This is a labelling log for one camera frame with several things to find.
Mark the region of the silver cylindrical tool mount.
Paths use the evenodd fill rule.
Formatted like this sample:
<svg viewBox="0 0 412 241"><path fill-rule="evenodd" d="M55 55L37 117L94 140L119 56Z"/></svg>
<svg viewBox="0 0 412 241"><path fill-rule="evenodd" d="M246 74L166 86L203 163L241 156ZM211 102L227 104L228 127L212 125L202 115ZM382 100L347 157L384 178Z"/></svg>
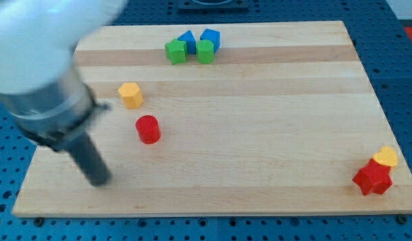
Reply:
<svg viewBox="0 0 412 241"><path fill-rule="evenodd" d="M55 151L73 148L97 116L111 109L96 101L75 66L37 90L0 94L0 102L26 138Z"/></svg>

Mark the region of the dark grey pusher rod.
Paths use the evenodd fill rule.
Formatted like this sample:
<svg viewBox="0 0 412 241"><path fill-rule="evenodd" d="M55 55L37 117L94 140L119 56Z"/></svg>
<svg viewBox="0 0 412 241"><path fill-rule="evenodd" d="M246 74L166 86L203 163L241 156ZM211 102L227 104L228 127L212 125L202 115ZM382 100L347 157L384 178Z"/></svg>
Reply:
<svg viewBox="0 0 412 241"><path fill-rule="evenodd" d="M92 186L105 185L111 172L87 133L82 133L65 147L82 174Z"/></svg>

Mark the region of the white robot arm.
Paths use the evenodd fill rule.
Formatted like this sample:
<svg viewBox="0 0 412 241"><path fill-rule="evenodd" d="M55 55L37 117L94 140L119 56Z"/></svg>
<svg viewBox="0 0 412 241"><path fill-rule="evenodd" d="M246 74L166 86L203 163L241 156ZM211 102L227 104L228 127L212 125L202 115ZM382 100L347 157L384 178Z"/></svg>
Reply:
<svg viewBox="0 0 412 241"><path fill-rule="evenodd" d="M0 3L0 102L31 142L67 152L93 186L111 172L87 129L108 109L76 67L78 42L111 23L126 0Z"/></svg>

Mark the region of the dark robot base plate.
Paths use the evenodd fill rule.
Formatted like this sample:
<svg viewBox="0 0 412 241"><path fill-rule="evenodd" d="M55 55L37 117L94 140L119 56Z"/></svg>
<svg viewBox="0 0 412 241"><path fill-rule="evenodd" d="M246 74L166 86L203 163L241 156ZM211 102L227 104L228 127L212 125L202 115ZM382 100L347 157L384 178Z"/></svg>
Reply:
<svg viewBox="0 0 412 241"><path fill-rule="evenodd" d="M176 6L179 12L187 11L220 11L249 9L249 0L177 0Z"/></svg>

